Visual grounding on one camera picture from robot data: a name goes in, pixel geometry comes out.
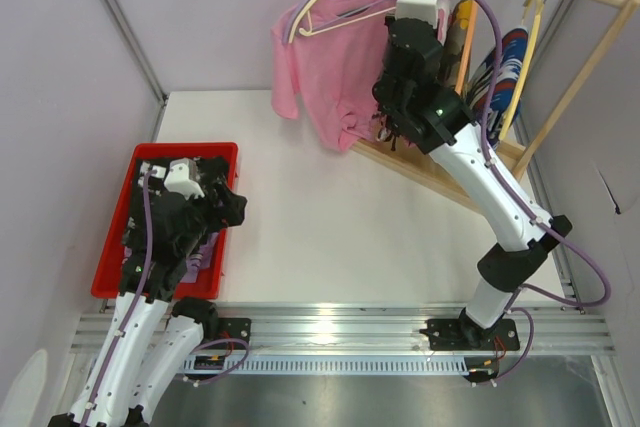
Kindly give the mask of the pink camouflage trousers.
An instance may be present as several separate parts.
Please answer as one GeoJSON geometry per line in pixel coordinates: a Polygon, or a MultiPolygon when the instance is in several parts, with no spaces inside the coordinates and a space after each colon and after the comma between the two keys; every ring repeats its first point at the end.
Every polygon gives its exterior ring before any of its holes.
{"type": "Polygon", "coordinates": [[[455,143],[451,128],[443,124],[443,114],[433,107],[436,100],[445,97],[438,74],[423,79],[398,78],[385,74],[382,64],[372,88],[378,106],[375,117],[380,120],[379,141],[394,143],[403,137],[424,154],[455,143]]]}

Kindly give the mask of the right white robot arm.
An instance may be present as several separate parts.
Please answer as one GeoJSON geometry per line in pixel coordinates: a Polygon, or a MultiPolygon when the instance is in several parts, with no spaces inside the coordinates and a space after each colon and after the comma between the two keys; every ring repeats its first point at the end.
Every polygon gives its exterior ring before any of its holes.
{"type": "Polygon", "coordinates": [[[443,46],[423,20],[388,25],[383,67],[372,93],[383,120],[380,137],[404,138],[441,166],[480,209],[496,244],[478,261],[481,280],[459,316],[473,346],[495,329],[516,290],[570,232],[564,216],[552,216],[519,187],[501,159],[487,151],[471,109],[437,74],[443,46]]]}

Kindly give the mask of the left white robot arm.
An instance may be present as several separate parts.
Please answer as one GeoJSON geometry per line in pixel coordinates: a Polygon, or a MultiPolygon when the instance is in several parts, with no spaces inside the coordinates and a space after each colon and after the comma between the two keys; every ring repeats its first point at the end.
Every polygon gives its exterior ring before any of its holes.
{"type": "Polygon", "coordinates": [[[222,157],[139,160],[115,310],[82,392],[52,426],[147,426],[181,363],[197,349],[245,340],[220,336],[215,305],[174,298],[201,248],[245,219],[222,157]]]}

